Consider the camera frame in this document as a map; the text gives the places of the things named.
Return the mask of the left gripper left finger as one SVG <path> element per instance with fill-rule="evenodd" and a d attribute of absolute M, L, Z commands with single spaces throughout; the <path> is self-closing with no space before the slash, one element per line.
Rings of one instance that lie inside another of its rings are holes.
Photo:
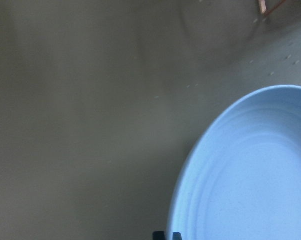
<path fill-rule="evenodd" d="M 152 233 L 153 240 L 165 240 L 165 232 L 164 231 L 154 231 Z"/>

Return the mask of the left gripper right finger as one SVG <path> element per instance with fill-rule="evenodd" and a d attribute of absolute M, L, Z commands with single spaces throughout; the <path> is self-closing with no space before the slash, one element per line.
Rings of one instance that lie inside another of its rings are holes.
<path fill-rule="evenodd" d="M 172 240 L 182 240 L 182 234 L 180 232 L 174 232 L 172 234 Z"/>

